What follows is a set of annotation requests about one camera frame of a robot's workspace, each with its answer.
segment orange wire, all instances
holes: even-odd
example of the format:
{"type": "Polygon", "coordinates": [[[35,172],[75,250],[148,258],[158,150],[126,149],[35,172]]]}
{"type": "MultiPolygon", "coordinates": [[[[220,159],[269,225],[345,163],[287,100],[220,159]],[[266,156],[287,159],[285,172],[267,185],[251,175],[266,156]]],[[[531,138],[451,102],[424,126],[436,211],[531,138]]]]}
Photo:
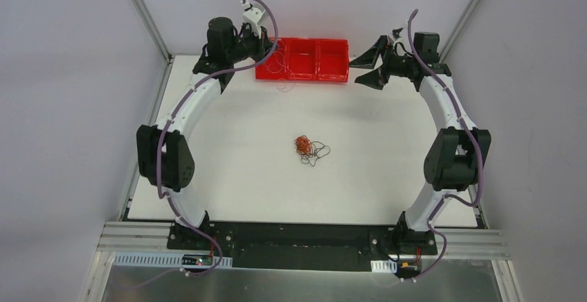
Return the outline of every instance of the orange wire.
{"type": "Polygon", "coordinates": [[[311,141],[306,136],[299,136],[296,138],[296,151],[298,154],[311,153],[311,141]]]}

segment red container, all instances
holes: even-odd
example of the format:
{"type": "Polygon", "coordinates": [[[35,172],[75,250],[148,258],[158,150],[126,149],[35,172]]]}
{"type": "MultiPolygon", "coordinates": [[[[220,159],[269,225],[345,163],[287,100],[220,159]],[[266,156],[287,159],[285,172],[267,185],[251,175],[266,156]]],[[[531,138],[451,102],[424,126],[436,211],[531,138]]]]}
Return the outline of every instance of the red container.
{"type": "Polygon", "coordinates": [[[347,82],[348,42],[283,37],[279,49],[255,68],[258,80],[347,82]]]}

